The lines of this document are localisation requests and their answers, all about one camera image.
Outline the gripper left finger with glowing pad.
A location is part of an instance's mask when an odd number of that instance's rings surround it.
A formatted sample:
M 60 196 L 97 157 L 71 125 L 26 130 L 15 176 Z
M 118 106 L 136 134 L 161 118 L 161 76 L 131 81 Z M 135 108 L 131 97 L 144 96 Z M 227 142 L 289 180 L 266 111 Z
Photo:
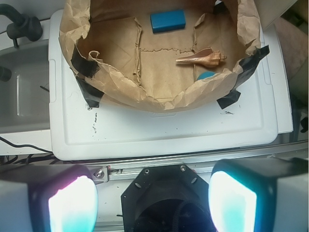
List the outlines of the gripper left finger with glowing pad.
M 0 167 L 2 232 L 91 232 L 97 213 L 97 187 L 85 166 Z

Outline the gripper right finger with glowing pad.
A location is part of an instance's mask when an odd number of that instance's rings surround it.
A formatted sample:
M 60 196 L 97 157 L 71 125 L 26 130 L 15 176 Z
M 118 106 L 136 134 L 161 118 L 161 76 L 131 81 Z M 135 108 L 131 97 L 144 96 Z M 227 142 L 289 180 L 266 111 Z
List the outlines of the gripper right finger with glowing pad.
M 309 161 L 219 160 L 211 173 L 208 201 L 219 232 L 307 232 Z

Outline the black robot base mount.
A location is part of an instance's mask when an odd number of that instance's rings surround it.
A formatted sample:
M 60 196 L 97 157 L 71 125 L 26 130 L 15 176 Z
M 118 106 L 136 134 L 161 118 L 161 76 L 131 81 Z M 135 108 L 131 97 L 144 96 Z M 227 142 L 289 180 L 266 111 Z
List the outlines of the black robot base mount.
M 209 184 L 177 166 L 140 172 L 121 195 L 126 232 L 214 232 Z

